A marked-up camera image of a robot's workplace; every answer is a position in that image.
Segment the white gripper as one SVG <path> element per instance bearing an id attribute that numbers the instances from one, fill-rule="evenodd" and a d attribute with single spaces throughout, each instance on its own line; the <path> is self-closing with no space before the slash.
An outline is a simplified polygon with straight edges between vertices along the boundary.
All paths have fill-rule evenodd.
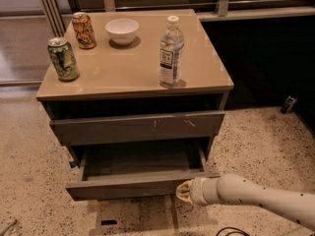
<path id="1" fill-rule="evenodd" d="M 183 202 L 199 207 L 207 206 L 208 202 L 203 194 L 203 185 L 205 181 L 206 178 L 197 177 L 193 180 L 183 182 L 176 188 L 176 197 Z"/>

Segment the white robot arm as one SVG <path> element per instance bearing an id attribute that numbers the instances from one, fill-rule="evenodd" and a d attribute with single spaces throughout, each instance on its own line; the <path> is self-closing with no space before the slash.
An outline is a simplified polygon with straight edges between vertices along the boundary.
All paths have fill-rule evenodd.
<path id="1" fill-rule="evenodd" d="M 264 187 L 235 174 L 187 180 L 176 188 L 176 197 L 199 207 L 261 207 L 312 231 L 315 230 L 314 194 Z"/>

